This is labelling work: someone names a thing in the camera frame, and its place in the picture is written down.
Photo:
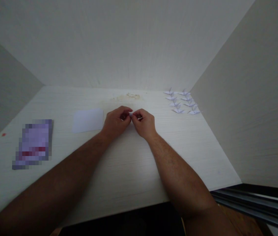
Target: wooden floor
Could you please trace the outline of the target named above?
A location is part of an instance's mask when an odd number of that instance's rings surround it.
[[[264,236],[254,218],[219,205],[223,213],[229,218],[239,236]]]

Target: paper crane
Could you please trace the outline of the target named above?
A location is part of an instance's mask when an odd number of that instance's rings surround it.
[[[200,111],[195,110],[197,107],[198,107],[198,104],[197,104],[197,103],[193,104],[193,106],[191,107],[191,111],[188,112],[188,114],[191,114],[191,115],[199,114]]]
[[[171,107],[174,107],[174,106],[176,106],[176,105],[179,105],[180,103],[177,103],[176,100],[177,100],[177,98],[173,98],[173,99],[172,99],[173,102],[170,103],[169,105],[170,105]]]
[[[197,105],[197,103],[192,104],[193,98],[186,100],[188,103],[184,103],[184,105],[188,106],[188,107],[193,107],[195,105]]]
[[[189,92],[185,92],[185,89],[182,91],[182,92],[179,92],[178,94],[180,94],[180,95],[184,95],[184,96],[188,96],[188,95],[190,95],[190,93]]]
[[[188,104],[191,104],[191,102],[192,102],[192,97],[189,97],[189,95],[190,95],[190,93],[185,93],[184,94],[184,98],[181,98],[182,100],[184,100],[184,101],[187,101],[188,102]]]
[[[184,113],[185,111],[184,111],[184,110],[181,110],[180,107],[181,107],[181,105],[178,103],[178,104],[175,106],[175,109],[173,109],[173,111],[176,112],[176,113]]]
[[[171,95],[171,94],[177,94],[177,92],[173,92],[173,91],[171,91],[171,89],[172,89],[172,88],[170,88],[169,91],[164,91],[164,93],[169,94],[169,95]]]

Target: hand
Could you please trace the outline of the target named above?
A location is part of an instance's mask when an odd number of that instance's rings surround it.
[[[143,109],[139,109],[132,114],[131,118],[138,134],[145,140],[153,138],[158,135],[155,130],[154,116]]]
[[[110,139],[115,139],[121,135],[131,122],[129,107],[120,106],[119,108],[107,113],[101,134]]]

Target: forearm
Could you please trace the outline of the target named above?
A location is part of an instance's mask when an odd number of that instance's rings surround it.
[[[216,205],[197,173],[159,135],[147,140],[165,190],[178,212],[189,218]]]
[[[0,233],[50,234],[80,199],[110,143],[99,133],[30,185],[0,213]]]

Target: skin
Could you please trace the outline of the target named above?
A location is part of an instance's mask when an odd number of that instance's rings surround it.
[[[150,146],[163,186],[184,220],[186,234],[237,235],[201,178],[156,132],[154,116],[139,109],[132,122]]]
[[[40,177],[0,212],[0,235],[50,235],[83,195],[100,157],[132,121],[149,144],[187,235],[236,235],[196,172],[158,135],[154,116],[121,106],[100,133]]]

